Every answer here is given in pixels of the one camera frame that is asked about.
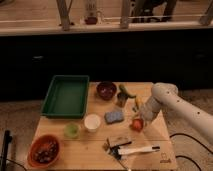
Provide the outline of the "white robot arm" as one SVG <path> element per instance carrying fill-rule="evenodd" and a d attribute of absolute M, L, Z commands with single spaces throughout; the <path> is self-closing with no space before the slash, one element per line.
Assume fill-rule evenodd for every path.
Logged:
<path fill-rule="evenodd" d="M 140 107 L 139 116 L 145 124 L 152 123 L 163 106 L 174 110 L 213 145 L 213 115 L 182 99 L 174 84 L 153 84 L 151 96 Z"/>

